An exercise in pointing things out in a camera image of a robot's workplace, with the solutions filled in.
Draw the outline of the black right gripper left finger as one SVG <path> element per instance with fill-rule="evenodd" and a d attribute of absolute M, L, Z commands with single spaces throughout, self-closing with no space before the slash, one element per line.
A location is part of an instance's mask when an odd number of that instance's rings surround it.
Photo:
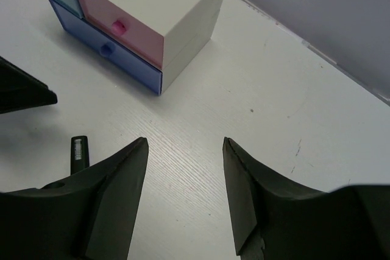
<path fill-rule="evenodd" d="M 44 186 L 44 259 L 127 259 L 149 146 L 140 137 L 112 156 Z"/>

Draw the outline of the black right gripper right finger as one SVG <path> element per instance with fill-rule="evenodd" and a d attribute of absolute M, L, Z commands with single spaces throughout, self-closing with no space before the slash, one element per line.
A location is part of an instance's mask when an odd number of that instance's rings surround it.
<path fill-rule="evenodd" d="M 331 259 L 326 194 L 298 184 L 249 155 L 222 147 L 235 251 L 241 259 Z"/>

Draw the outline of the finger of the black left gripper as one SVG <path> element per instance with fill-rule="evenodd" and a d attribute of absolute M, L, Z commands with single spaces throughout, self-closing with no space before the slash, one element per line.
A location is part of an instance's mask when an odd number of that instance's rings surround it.
<path fill-rule="evenodd" d="M 57 95 L 32 75 L 1 57 L 1 114 L 54 105 Z"/>

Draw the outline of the pink drawer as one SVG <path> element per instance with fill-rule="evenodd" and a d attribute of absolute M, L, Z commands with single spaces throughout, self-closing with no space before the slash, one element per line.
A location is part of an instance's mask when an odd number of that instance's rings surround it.
<path fill-rule="evenodd" d="M 109 0 L 79 0 L 85 19 L 158 69 L 164 37 Z"/>

